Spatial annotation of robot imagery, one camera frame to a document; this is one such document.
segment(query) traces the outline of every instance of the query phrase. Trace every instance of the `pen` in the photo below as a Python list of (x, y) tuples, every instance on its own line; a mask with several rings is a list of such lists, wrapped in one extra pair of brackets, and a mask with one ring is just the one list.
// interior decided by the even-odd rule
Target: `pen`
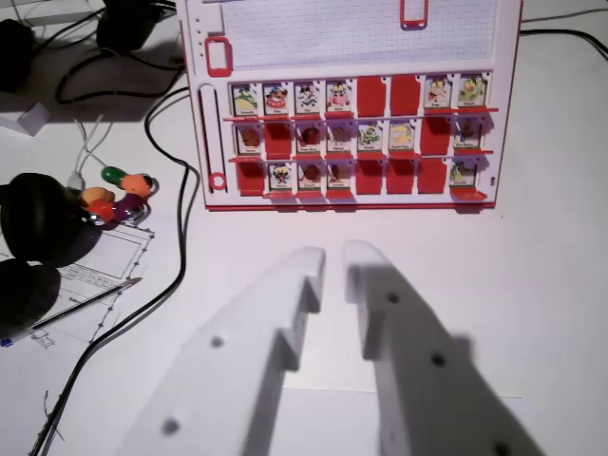
[(129, 278), (127, 281), (125, 281), (123, 283), (120, 283), (114, 287), (108, 288), (107, 290), (104, 290), (103, 292), (101, 292), (99, 294), (95, 294), (94, 296), (90, 297), (89, 299), (87, 299), (83, 302), (79, 302), (78, 304), (68, 307), (64, 311), (59, 312), (54, 316), (45, 318), (44, 320), (39, 321), (38, 323), (34, 324), (33, 326), (30, 326), (29, 328), (26, 328), (20, 332), (13, 334), (11, 337), (2, 339), (0, 341), (0, 347), (10, 347), (15, 342), (17, 342), (21, 339), (24, 339), (24, 338), (28, 337), (29, 335), (32, 335), (35, 332), (42, 330), (43, 328), (46, 328), (47, 326), (50, 326), (53, 323), (58, 322), (59, 320), (63, 320), (64, 318), (67, 318), (70, 315), (76, 314), (77, 312), (81, 311), (82, 309), (89, 306), (90, 304), (93, 304), (93, 303), (99, 301), (100, 299), (113, 295), (117, 292), (122, 292), (122, 291), (126, 290), (127, 288), (132, 287), (133, 285), (138, 283), (140, 280), (142, 280), (141, 277)]

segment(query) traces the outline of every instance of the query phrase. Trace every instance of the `black cable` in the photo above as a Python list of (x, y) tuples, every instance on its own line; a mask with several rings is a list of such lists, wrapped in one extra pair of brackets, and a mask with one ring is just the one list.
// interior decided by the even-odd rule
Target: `black cable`
[[(155, 93), (139, 93), (139, 92), (131, 92), (128, 90), (100, 90), (97, 92), (92, 92), (92, 93), (87, 93), (84, 95), (79, 95), (77, 97), (72, 97), (69, 98), (67, 100), (63, 100), (62, 99), (62, 94), (64, 92), (64, 89), (66, 88), (67, 85), (67, 81), (69, 79), (70, 76), (73, 76), (74, 74), (78, 73), (79, 71), (81, 71), (83, 68), (88, 67), (89, 65), (99, 61), (99, 60), (103, 60), (103, 59), (107, 59), (109, 57), (113, 57), (115, 55), (122, 55), (123, 57), (127, 57), (129, 59), (132, 59), (136, 62), (139, 62), (141, 64), (147, 65), (148, 67), (153, 67), (156, 69), (160, 69), (160, 70), (164, 70), (164, 71), (175, 71), (175, 76), (171, 79), (171, 81), (169, 82), (169, 85), (163, 89), (160, 92), (155, 92)], [(103, 97), (103, 96), (108, 96), (108, 95), (121, 95), (121, 96), (126, 96), (126, 97), (136, 97), (136, 98), (159, 98), (163, 95), (165, 95), (169, 90), (171, 90), (171, 87), (173, 86), (173, 84), (179, 79), (179, 77), (183, 74), (183, 72), (185, 71), (185, 66), (161, 66), (161, 65), (156, 65), (156, 64), (152, 64), (150, 62), (146, 62), (145, 60), (140, 59), (139, 57), (135, 57), (131, 54), (114, 54), (111, 51), (108, 50), (104, 50), (101, 49), (101, 52), (97, 55), (94, 55), (93, 57), (89, 57), (85, 60), (83, 60), (81, 63), (73, 66), (66, 75), (64, 75), (64, 77), (61, 79), (61, 81), (59, 82), (59, 84), (57, 85), (57, 89), (55, 90), (55, 100), (57, 101), (58, 104), (60, 105), (72, 105), (74, 103), (79, 103), (82, 102), (84, 100), (89, 100), (91, 98), (97, 98), (97, 97)]]
[(175, 2), (171, 2), (169, 0), (153, 0), (152, 3), (158, 3), (159, 5), (166, 5), (167, 7), (172, 7), (172, 8), (177, 7)]
[(591, 14), (593, 12), (606, 12), (608, 8), (595, 8), (595, 9), (585, 9), (583, 11), (570, 12), (568, 14), (559, 14), (557, 16), (544, 16), (544, 17), (533, 17), (531, 19), (523, 19), (522, 24), (528, 24), (531, 22), (545, 22), (545, 21), (554, 21), (556, 19), (567, 19), (570, 17), (582, 16), (584, 14)]
[(91, 36), (93, 36), (95, 33), (97, 33), (97, 30), (91, 31), (87, 36), (80, 38), (76, 41), (72, 41), (70, 43), (67, 43), (66, 45), (61, 45), (61, 46), (47, 46), (46, 50), (61, 50), (61, 49), (67, 49), (67, 48), (71, 48), (72, 46), (76, 46), (76, 45), (80, 45), (83, 41), (88, 40)]
[(57, 33), (55, 33), (54, 35), (52, 35), (50, 38), (48, 38), (46, 41), (44, 41), (42, 43), (42, 45), (40, 45), (37, 49), (35, 49), (33, 51), (33, 55), (36, 55), (38, 52), (40, 52), (42, 49), (46, 48), (49, 44), (51, 44), (53, 41), (55, 41), (57, 39), (57, 37), (59, 35), (61, 35), (62, 33), (68, 31), (68, 30), (72, 30), (75, 27), (80, 26), (81, 24), (84, 24), (86, 21), (92, 19), (93, 17), (98, 16), (99, 14), (101, 14), (102, 12), (105, 11), (105, 8), (101, 8), (98, 9), (95, 12), (90, 13), (88, 16), (84, 17), (83, 19), (81, 19), (80, 21), (77, 21), (73, 24), (70, 24), (69, 26), (62, 28), (61, 30), (59, 30)]
[(587, 41), (599, 52), (599, 54), (608, 60), (606, 54), (608, 54), (608, 47), (606, 47), (598, 38), (589, 33), (585, 33), (580, 30), (570, 30), (568, 28), (538, 28), (531, 30), (521, 30), (521, 36), (532, 36), (532, 35), (572, 35), (582, 38)]
[(119, 333), (121, 333), (122, 331), (128, 331), (131, 328), (133, 328), (133, 326), (135, 326), (136, 324), (138, 324), (141, 321), (143, 321), (144, 318), (146, 318), (147, 316), (149, 316), (155, 310), (153, 308), (162, 299), (164, 299), (165, 297), (171, 295), (175, 290), (177, 290), (177, 288), (180, 286), (181, 282), (183, 281), (183, 278), (184, 278), (185, 272), (186, 272), (186, 265), (187, 265), (187, 262), (186, 262), (186, 245), (185, 245), (185, 234), (186, 234), (186, 229), (187, 229), (187, 221), (188, 221), (188, 216), (189, 216), (189, 213), (190, 213), (190, 208), (192, 207), (192, 203), (194, 202), (194, 198), (195, 198), (195, 196), (197, 194), (197, 191), (198, 191), (198, 185), (195, 186), (195, 189), (194, 189), (193, 194), (192, 194), (192, 198), (191, 198), (190, 203), (188, 205), (188, 210), (187, 210), (187, 214), (186, 214), (186, 220), (184, 222), (182, 222), (182, 219), (181, 219), (181, 217), (182, 217), (181, 207), (183, 206), (183, 195), (184, 195), (186, 183), (188, 182), (188, 175), (189, 175), (191, 169), (194, 169), (194, 168), (187, 161), (178, 159), (178, 158), (170, 155), (168, 152), (166, 152), (164, 149), (162, 149), (158, 145), (158, 143), (154, 140), (154, 138), (152, 137), (152, 134), (150, 133), (150, 122), (151, 122), (151, 118), (154, 115), (154, 113), (159, 109), (159, 107), (166, 100), (168, 100), (170, 97), (174, 96), (175, 94), (181, 93), (181, 92), (186, 91), (186, 90), (188, 90), (188, 87), (179, 88), (178, 90), (174, 90), (173, 92), (171, 92), (168, 95), (166, 95), (158, 103), (156, 103), (152, 107), (152, 109), (150, 109), (150, 111), (146, 115), (145, 120), (143, 122), (143, 126), (144, 126), (144, 129), (145, 129), (145, 134), (148, 137), (148, 139), (150, 140), (150, 142), (152, 143), (152, 145), (157, 150), (159, 150), (171, 162), (177, 163), (180, 166), (184, 167), (183, 177), (181, 178), (180, 194), (178, 196), (178, 211), (177, 211), (177, 218), (178, 218), (178, 246), (179, 246), (179, 249), (180, 249), (180, 270), (178, 272), (178, 275), (171, 282), (171, 284), (167, 288), (165, 288), (160, 294), (158, 294), (154, 299), (152, 299), (151, 301), (149, 301), (144, 306), (140, 307), (137, 311), (133, 312), (131, 315), (129, 315), (127, 318), (125, 318), (123, 321), (121, 321), (119, 324), (117, 324), (110, 331), (108, 331), (108, 332), (104, 333), (103, 335), (101, 335), (98, 339), (96, 339), (95, 341), (93, 341), (86, 348), (85, 352), (81, 355), (81, 357), (79, 358), (78, 362), (76, 363), (76, 367), (72, 371), (72, 374), (69, 376), (69, 378), (67, 380), (67, 383), (66, 383), (66, 386), (64, 387), (64, 390), (62, 391), (61, 395), (59, 396), (59, 399), (57, 400), (57, 403), (55, 404), (55, 407), (53, 407), (53, 411), (48, 416), (47, 422), (45, 423), (42, 431), (40, 432), (40, 434), (38, 436), (38, 439), (36, 440), (36, 443), (34, 445), (34, 448), (32, 449), (32, 451), (30, 453), (30, 456), (37, 456), (40, 453), (40, 450), (42, 449), (43, 445), (45, 444), (45, 441), (47, 440), (47, 438), (48, 438), (51, 430), (56, 428), (57, 424), (59, 423), (59, 420), (61, 419), (61, 415), (63, 413), (63, 410), (64, 410), (64, 408), (66, 406), (67, 398), (69, 397), (69, 395), (70, 395), (70, 393), (72, 391), (72, 388), (74, 387), (74, 384), (76, 382), (76, 379), (78, 378), (78, 375), (82, 371), (83, 367), (85, 366), (85, 364), (88, 361), (88, 359), (90, 358), (90, 356), (93, 353), (95, 353), (99, 348), (101, 348), (104, 343), (106, 343), (109, 340), (111, 340), (111, 338), (113, 338), (113, 336), (119, 335)]

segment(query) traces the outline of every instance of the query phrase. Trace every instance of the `white cable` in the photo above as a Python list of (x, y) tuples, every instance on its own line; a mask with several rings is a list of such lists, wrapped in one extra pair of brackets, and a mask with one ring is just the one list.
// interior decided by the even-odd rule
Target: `white cable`
[[(74, 119), (74, 122), (79, 126), (79, 128), (81, 130), (81, 135), (83, 136), (83, 146), (78, 151), (78, 155), (76, 156), (76, 164), (74, 164), (74, 171), (78, 172), (78, 163), (80, 162), (80, 158), (83, 156), (83, 153), (86, 152), (88, 155), (92, 155), (91, 151), (88, 150), (88, 144), (93, 139), (93, 136), (95, 135), (95, 131), (97, 131), (97, 127), (99, 126), (99, 123), (102, 121), (103, 117), (104, 117), (104, 115), (100, 114), (100, 116), (97, 118), (97, 121), (93, 125), (93, 129), (91, 130), (91, 134), (88, 135), (88, 136), (86, 134), (86, 131), (85, 131), (85, 128), (83, 127), (83, 125), (81, 123), (78, 123), (78, 121), (76, 121)], [(93, 158), (97, 162), (99, 162), (102, 166), (105, 166), (105, 163), (103, 161), (101, 161), (98, 157), (93, 156)]]
[(79, 173), (82, 173), (82, 172), (83, 172), (83, 168), (85, 167), (86, 159), (88, 159), (89, 157), (90, 157), (91, 159), (96, 160), (96, 161), (97, 161), (97, 163), (99, 163), (101, 166), (103, 166), (103, 167), (106, 167), (106, 166), (107, 166), (107, 165), (106, 165), (106, 164), (105, 164), (103, 161), (101, 161), (101, 160), (99, 159), (99, 157), (97, 157), (97, 156), (96, 156), (96, 155), (95, 155), (93, 152), (95, 152), (95, 150), (97, 149), (97, 147), (99, 147), (100, 145), (102, 145), (102, 143), (105, 141), (105, 138), (107, 138), (107, 135), (109, 134), (110, 129), (112, 128), (112, 125), (113, 125), (113, 124), (114, 124), (114, 123), (110, 123), (110, 124), (107, 126), (107, 130), (105, 131), (105, 133), (104, 133), (104, 135), (102, 136), (102, 138), (101, 138), (100, 140), (98, 140), (98, 141), (97, 141), (97, 143), (96, 143), (96, 144), (95, 144), (95, 145), (94, 145), (94, 146), (93, 146), (93, 147), (92, 147), (90, 150), (88, 150), (88, 149), (86, 150), (87, 154), (85, 155), (85, 157), (84, 157), (84, 158), (83, 158), (83, 160), (81, 161), (80, 166), (79, 166), (79, 168), (78, 168), (78, 172), (79, 172)]

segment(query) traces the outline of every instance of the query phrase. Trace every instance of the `grid paper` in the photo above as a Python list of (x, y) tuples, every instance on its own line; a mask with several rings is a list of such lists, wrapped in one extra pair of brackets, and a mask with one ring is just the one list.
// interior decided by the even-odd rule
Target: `grid paper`
[(400, 0), (222, 4), (235, 70), (487, 59), (497, 0), (430, 0), (428, 26), (402, 30)]

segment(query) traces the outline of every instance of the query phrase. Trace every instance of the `orange bead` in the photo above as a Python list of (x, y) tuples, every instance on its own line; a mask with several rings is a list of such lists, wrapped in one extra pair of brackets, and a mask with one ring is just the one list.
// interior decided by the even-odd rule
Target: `orange bead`
[(126, 193), (133, 193), (138, 197), (142, 197), (144, 200), (152, 195), (150, 185), (143, 174), (129, 174), (124, 176), (121, 186)]
[(116, 196), (109, 190), (103, 187), (90, 187), (87, 188), (80, 196), (84, 206), (88, 206), (94, 200), (104, 200), (112, 202)]
[(110, 201), (104, 201), (103, 199), (95, 199), (91, 202), (86, 210), (93, 212), (102, 218), (103, 221), (108, 222), (114, 219), (114, 210), (112, 209), (113, 203)]

